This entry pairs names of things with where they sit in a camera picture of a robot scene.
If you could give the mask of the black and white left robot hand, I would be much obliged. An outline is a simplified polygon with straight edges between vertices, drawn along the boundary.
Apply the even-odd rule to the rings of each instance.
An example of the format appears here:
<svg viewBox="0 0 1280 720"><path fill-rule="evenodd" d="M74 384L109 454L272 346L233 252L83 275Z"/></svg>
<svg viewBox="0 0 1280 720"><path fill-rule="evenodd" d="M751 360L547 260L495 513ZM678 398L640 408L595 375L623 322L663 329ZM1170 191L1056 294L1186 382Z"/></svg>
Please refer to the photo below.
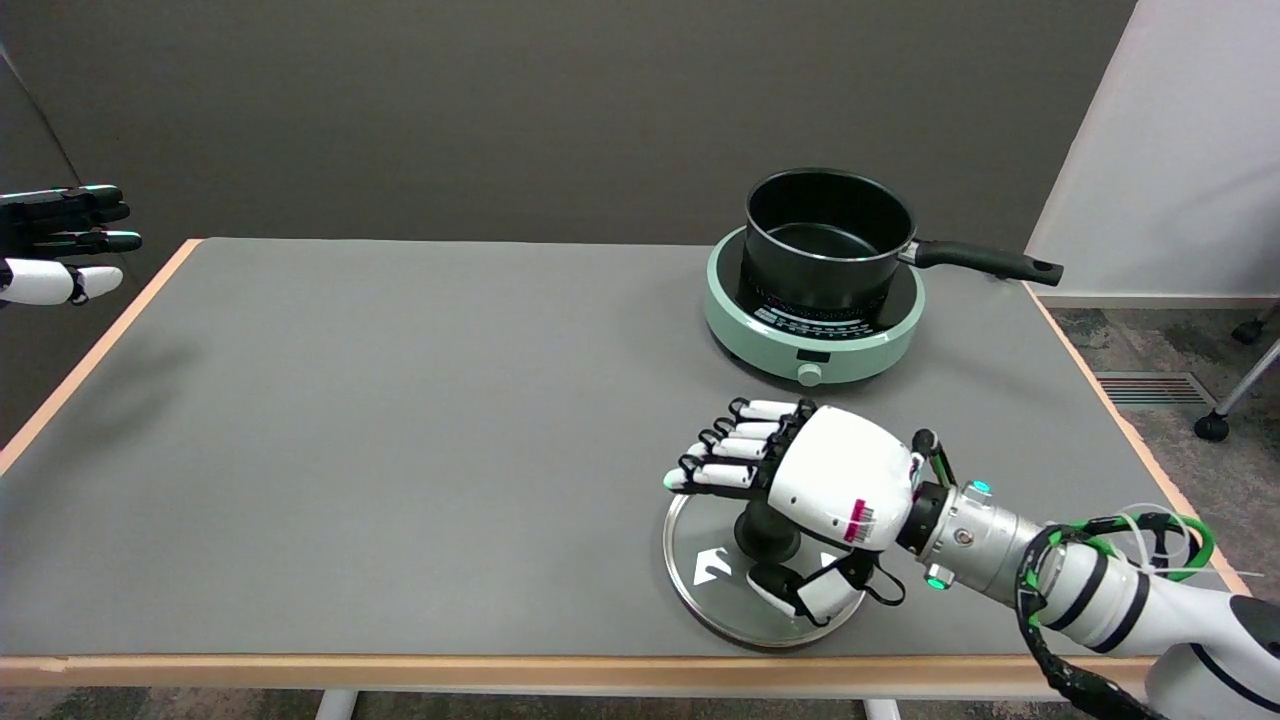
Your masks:
<svg viewBox="0 0 1280 720"><path fill-rule="evenodd" d="M120 268L68 259L141 249L140 233L110 228L129 215L124 193L115 184L4 193L3 306L82 306L116 290L125 278Z"/></svg>

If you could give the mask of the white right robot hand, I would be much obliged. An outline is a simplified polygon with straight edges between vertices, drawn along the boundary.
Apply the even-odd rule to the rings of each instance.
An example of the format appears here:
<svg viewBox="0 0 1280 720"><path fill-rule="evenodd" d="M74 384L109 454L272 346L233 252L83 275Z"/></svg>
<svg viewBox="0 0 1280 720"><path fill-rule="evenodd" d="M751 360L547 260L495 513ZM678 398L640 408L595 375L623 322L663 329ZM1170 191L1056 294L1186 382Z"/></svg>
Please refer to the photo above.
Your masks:
<svg viewBox="0 0 1280 720"><path fill-rule="evenodd" d="M736 398L667 471L675 495L745 503L748 584L815 626L867 592L913 509L924 459L854 413L809 398Z"/></svg>

